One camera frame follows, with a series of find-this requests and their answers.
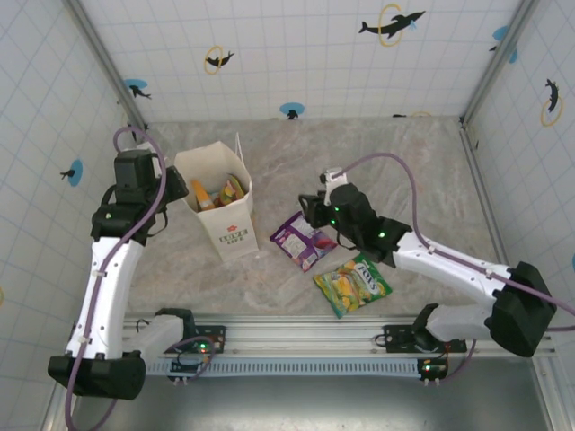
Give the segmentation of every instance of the yellow package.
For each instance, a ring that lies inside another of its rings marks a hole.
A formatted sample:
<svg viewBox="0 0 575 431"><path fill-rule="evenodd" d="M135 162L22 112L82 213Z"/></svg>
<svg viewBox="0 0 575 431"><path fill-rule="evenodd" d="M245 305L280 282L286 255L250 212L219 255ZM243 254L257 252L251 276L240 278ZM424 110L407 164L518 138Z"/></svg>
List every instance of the yellow package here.
<svg viewBox="0 0 575 431"><path fill-rule="evenodd" d="M361 254L333 272L314 277L340 319L366 303L392 293L392 288L369 260Z"/></svg>

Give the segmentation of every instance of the marble floor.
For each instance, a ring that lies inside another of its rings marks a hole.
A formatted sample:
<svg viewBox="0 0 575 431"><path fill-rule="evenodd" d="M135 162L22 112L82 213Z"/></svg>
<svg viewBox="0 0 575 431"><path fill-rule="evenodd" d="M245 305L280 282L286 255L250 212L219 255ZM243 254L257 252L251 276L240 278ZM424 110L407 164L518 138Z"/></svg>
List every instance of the marble floor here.
<svg viewBox="0 0 575 431"><path fill-rule="evenodd" d="M376 151L401 156L418 188L420 227L430 239L494 261L487 224L473 185L455 118L263 120L154 124L168 157L217 140L242 141L252 175L254 225L260 251L223 263L183 201L169 206L168 228L149 240L129 293L129 312L185 307L197 313L333 315L313 275L357 253L338 247L306 274L269 237L298 209L297 195L315 193L325 169ZM411 224L407 176L377 159L348 176L379 215ZM331 237L334 231L326 228ZM394 292L355 315L417 314L427 303L470 300L427 277L378 265Z"/></svg>

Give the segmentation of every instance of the purple snack bag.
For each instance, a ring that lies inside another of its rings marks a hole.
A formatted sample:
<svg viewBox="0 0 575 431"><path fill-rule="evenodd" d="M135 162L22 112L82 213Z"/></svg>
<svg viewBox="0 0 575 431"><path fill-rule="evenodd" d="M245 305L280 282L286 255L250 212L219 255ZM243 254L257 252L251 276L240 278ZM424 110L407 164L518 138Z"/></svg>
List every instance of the purple snack bag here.
<svg viewBox="0 0 575 431"><path fill-rule="evenodd" d="M275 242L304 272L338 245L325 233L310 226L301 211L280 226L270 241Z"/></svg>

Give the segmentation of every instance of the white tiled wall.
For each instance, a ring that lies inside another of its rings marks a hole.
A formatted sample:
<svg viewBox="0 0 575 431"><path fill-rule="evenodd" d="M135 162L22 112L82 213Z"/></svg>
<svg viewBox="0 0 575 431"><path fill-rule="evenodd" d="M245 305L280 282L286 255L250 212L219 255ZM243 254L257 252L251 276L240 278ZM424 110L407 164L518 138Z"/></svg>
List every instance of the white tiled wall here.
<svg viewBox="0 0 575 431"><path fill-rule="evenodd" d="M60 0L0 2L0 428L37 429L84 296L120 108ZM61 180L74 159L84 176Z"/></svg>
<svg viewBox="0 0 575 431"><path fill-rule="evenodd" d="M506 250L536 265L553 296L575 304L575 2L543 1L474 124L482 174ZM544 123L551 91L561 101ZM573 324L563 311L557 324ZM575 385L575 334L557 336Z"/></svg>
<svg viewBox="0 0 575 431"><path fill-rule="evenodd" d="M401 12L389 6L382 25L425 13L386 48L358 32L390 3L83 0L121 75L147 82L152 100L136 102L150 122L285 118L290 101L308 118L463 114L519 0L395 2ZM214 46L234 56L208 75Z"/></svg>

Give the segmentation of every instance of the gray floor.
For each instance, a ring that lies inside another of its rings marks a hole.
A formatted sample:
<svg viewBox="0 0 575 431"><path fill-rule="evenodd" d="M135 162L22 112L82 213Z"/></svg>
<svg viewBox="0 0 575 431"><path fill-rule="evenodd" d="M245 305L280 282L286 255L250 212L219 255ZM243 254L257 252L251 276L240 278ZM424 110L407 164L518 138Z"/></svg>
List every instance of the gray floor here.
<svg viewBox="0 0 575 431"><path fill-rule="evenodd" d="M80 399L76 424L92 426L109 403ZM200 378L186 387L148 378L101 430L544 431L545 420L530 362L501 358L475 359L439 388L393 377Z"/></svg>
<svg viewBox="0 0 575 431"><path fill-rule="evenodd" d="M308 273L269 241L298 209L299 193L320 188L318 175L363 155L390 151L411 166L419 192L420 226L431 239L494 260L486 223L454 118L329 119L156 124L167 155L217 140L233 147L239 132L252 175L260 252L222 263L182 202L170 206L170 226L151 239L130 289L130 312L186 307L194 312L333 315L312 276L357 253L338 248ZM349 175L382 216L411 224L411 191L394 162L378 159ZM326 229L334 236L331 228ZM355 314L416 314L427 303L469 300L426 277L379 265L394 292Z"/></svg>

